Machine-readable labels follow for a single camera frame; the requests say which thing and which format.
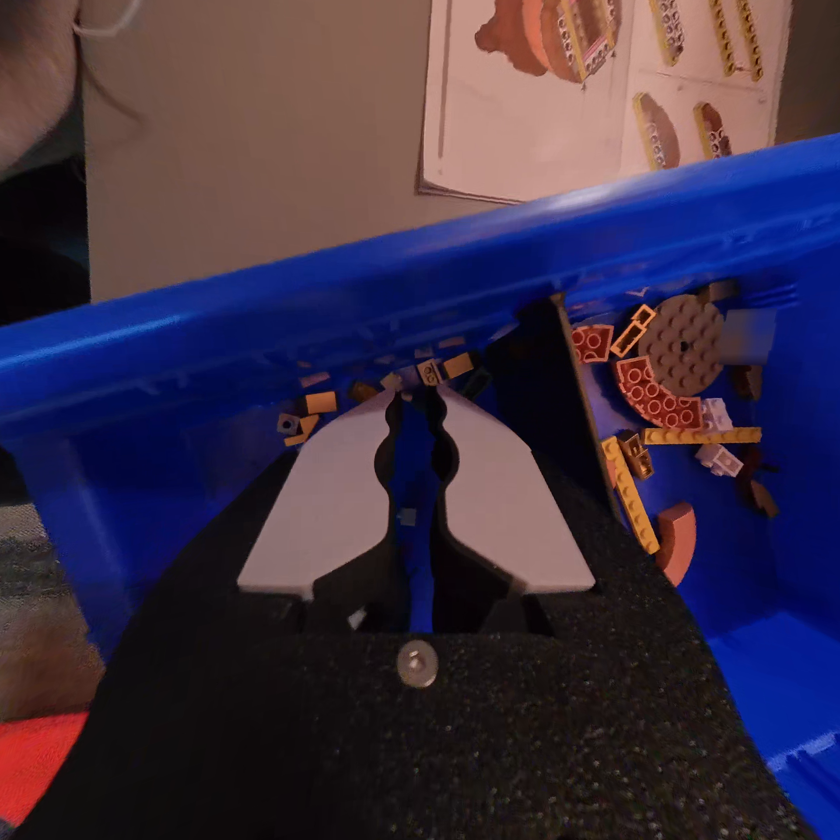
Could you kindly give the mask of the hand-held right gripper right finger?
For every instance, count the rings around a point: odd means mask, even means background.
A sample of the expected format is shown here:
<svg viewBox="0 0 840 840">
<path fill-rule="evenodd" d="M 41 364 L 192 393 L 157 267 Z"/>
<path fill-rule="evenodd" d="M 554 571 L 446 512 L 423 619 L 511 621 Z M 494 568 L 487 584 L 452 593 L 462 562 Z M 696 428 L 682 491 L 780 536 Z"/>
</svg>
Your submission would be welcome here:
<svg viewBox="0 0 840 840">
<path fill-rule="evenodd" d="M 452 445 L 442 478 L 444 534 L 526 595 L 586 592 L 594 575 L 531 448 L 448 387 L 440 433 Z"/>
</svg>

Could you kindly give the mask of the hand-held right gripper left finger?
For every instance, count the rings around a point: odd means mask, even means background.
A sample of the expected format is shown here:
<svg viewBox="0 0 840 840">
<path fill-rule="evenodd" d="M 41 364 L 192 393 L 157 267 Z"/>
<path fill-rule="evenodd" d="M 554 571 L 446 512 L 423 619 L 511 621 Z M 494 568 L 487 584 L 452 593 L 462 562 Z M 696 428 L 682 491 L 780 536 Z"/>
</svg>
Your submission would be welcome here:
<svg viewBox="0 0 840 840">
<path fill-rule="evenodd" d="M 380 392 L 309 438 L 239 574 L 241 591 L 311 600 L 318 581 L 383 543 L 402 405 L 397 392 Z"/>
</svg>

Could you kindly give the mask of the blue plastic bin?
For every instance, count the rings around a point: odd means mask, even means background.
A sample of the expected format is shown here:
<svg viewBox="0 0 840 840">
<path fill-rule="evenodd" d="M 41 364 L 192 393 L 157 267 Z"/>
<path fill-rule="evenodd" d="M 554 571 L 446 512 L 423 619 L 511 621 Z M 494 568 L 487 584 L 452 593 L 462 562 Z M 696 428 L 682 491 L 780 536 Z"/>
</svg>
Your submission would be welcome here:
<svg viewBox="0 0 840 840">
<path fill-rule="evenodd" d="M 108 671 L 12 838 L 838 838 L 838 135 L 321 250 L 2 329 L 2 446 Z M 618 315 L 741 279 L 779 309 L 753 415 L 776 522 L 690 463 L 679 595 L 620 536 L 550 295 Z M 298 364 L 372 375 L 451 333 L 572 476 L 592 595 L 551 635 L 311 637 L 235 577 L 295 453 Z"/>
</svg>

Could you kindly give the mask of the pile of bricks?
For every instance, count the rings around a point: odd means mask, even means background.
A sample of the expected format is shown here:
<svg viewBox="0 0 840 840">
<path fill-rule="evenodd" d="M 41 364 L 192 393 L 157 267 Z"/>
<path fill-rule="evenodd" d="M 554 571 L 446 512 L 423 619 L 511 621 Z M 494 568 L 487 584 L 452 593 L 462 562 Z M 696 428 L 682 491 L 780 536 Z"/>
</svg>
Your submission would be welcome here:
<svg viewBox="0 0 840 840">
<path fill-rule="evenodd" d="M 536 461 L 537 455 L 549 456 L 580 485 L 594 478 L 595 488 L 600 489 L 600 481 L 607 477 L 605 464 L 613 464 L 617 491 L 643 551 L 663 553 L 634 480 L 651 471 L 647 444 L 708 449 L 713 473 L 722 476 L 724 466 L 741 467 L 724 444 L 761 440 L 757 428 L 721 425 L 726 411 L 713 406 L 711 399 L 699 397 L 724 364 L 740 361 L 725 344 L 728 323 L 711 298 L 697 294 L 675 296 L 655 308 L 640 305 L 616 339 L 611 324 L 578 324 L 567 329 L 560 304 L 538 305 L 535 312 L 548 320 L 535 337 L 514 336 L 510 344 L 493 342 L 487 349 L 486 360 L 498 362 L 490 374 L 500 409 L 510 422 L 503 423 L 531 448 Z M 430 352 L 417 353 L 415 373 L 394 371 L 382 380 L 381 391 L 360 399 L 362 404 L 383 391 L 401 396 L 424 388 L 427 416 L 443 448 L 442 478 L 452 467 L 454 448 L 443 442 L 440 433 L 443 404 L 436 389 L 453 390 L 454 379 L 476 373 L 475 357 L 463 352 L 439 360 Z M 455 392 L 472 402 L 466 392 Z M 444 576 L 465 566 L 489 575 L 491 598 L 496 597 L 496 590 L 504 595 L 521 593 L 501 573 L 457 548 L 455 540 L 445 535 L 443 496 L 436 517 L 437 535 L 446 553 Z M 315 597 L 303 600 L 310 602 L 332 587 L 344 593 L 346 600 L 362 602 L 364 596 L 352 595 L 351 584 L 340 575 L 352 572 L 351 565 L 361 562 L 374 570 L 386 567 L 392 555 L 389 533 L 383 543 L 318 581 Z"/>
</svg>

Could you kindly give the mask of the open building instruction booklet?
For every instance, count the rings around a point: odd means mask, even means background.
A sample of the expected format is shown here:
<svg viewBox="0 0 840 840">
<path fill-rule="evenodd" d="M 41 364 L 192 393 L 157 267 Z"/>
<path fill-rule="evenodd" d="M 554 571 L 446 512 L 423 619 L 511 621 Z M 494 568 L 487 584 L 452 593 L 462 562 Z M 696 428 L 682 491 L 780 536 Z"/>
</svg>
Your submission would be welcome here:
<svg viewBox="0 0 840 840">
<path fill-rule="evenodd" d="M 786 1 L 435 1 L 423 187 L 524 203 L 774 141 Z"/>
</svg>

